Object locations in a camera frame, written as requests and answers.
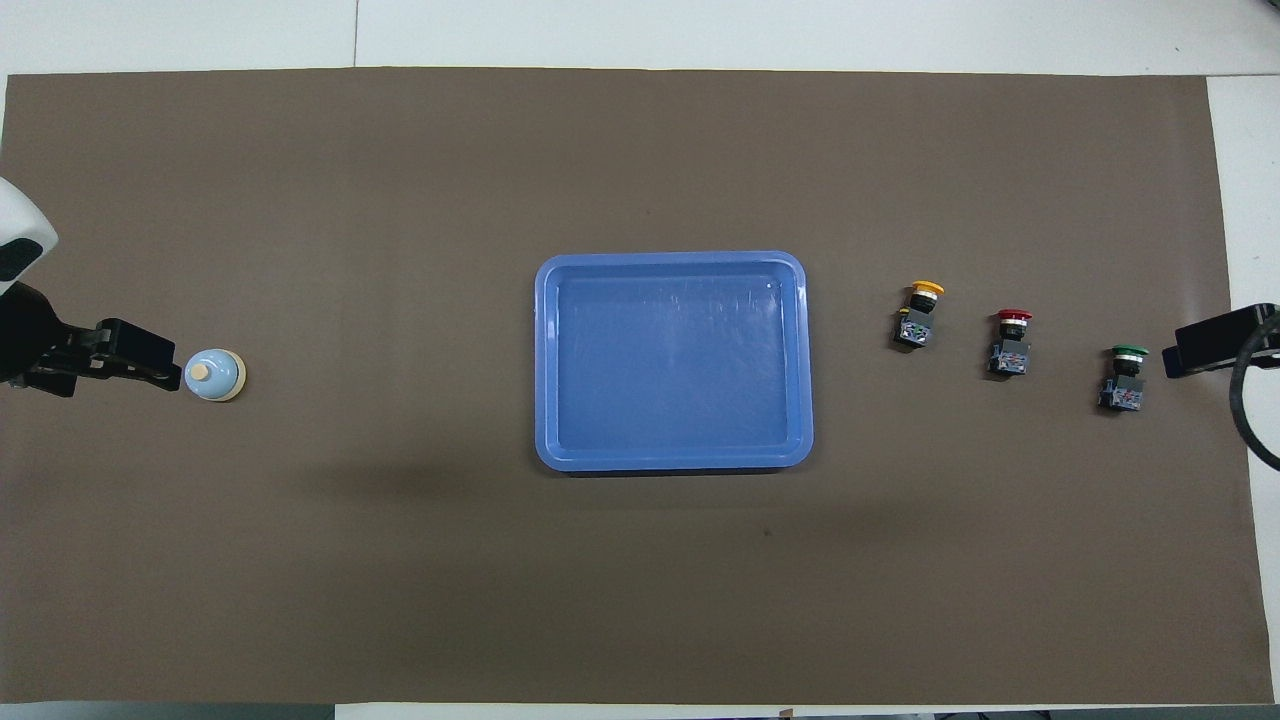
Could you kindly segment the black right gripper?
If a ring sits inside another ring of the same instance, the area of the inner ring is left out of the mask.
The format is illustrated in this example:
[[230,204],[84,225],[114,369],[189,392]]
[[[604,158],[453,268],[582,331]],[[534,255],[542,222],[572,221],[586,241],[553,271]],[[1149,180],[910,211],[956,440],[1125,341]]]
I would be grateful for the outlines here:
[[1247,305],[1174,331],[1174,345],[1162,351],[1164,372],[1180,379],[1229,369],[1248,338],[1274,316],[1274,351],[1280,351],[1280,304]]

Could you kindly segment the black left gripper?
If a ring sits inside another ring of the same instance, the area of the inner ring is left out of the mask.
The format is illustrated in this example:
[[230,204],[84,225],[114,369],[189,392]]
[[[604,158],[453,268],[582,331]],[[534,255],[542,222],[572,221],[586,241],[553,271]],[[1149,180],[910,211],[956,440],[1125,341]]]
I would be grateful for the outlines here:
[[[44,293],[14,283],[0,295],[0,382],[70,398],[78,377],[96,369],[88,346],[90,329],[63,322]],[[119,318],[100,323],[100,361],[108,377],[141,380],[164,391],[178,391],[182,368],[174,341]]]

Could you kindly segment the green mushroom push button switch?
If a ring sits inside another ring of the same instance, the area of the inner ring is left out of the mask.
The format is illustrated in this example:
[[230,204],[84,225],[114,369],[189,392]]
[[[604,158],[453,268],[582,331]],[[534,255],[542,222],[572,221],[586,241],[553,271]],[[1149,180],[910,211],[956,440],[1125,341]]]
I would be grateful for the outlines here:
[[1115,345],[1110,350],[1110,373],[1098,393],[1098,406],[1111,413],[1135,413],[1143,404],[1146,380],[1140,377],[1149,350],[1139,345]]

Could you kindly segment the light blue call bell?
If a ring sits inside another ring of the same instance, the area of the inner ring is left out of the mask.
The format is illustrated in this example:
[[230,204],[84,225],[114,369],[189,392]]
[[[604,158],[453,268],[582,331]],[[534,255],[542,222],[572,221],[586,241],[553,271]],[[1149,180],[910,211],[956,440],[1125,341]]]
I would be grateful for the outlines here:
[[247,366],[241,355],[225,348],[196,352],[183,370],[186,387],[210,402],[229,402],[244,388]]

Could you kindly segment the red mushroom push button switch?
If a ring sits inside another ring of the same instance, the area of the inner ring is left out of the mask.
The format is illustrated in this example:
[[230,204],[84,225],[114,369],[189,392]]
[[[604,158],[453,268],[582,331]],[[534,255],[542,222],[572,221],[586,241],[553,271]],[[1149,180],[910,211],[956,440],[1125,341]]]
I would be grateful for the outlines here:
[[1005,307],[995,318],[997,333],[987,372],[1005,377],[1025,375],[1030,363],[1030,345],[1025,336],[1033,314],[1025,309]]

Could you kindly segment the yellow mushroom push button switch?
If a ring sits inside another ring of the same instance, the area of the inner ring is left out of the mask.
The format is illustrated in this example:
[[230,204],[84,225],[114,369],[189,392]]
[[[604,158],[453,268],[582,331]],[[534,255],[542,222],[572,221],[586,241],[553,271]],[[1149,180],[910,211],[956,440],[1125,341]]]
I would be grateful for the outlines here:
[[909,348],[927,347],[933,338],[934,310],[945,288],[932,281],[914,281],[899,309],[893,342]]

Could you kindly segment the blue plastic tray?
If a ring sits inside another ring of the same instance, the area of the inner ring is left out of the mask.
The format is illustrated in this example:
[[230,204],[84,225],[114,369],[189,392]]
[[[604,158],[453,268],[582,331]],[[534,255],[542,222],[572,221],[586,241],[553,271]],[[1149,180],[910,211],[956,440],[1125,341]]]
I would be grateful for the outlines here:
[[568,254],[534,281],[534,448],[566,474],[778,471],[815,443],[783,251]]

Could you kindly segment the brown table mat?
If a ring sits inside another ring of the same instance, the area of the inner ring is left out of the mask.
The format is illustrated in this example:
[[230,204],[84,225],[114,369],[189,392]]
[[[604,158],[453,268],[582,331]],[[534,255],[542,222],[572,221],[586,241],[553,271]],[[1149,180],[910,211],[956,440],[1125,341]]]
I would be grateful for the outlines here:
[[[248,368],[0,388],[0,703],[1272,698],[1226,374],[1096,404],[1230,305],[1199,77],[17,76],[0,176],[67,320]],[[539,266],[758,249],[806,273],[808,459],[547,468]]]

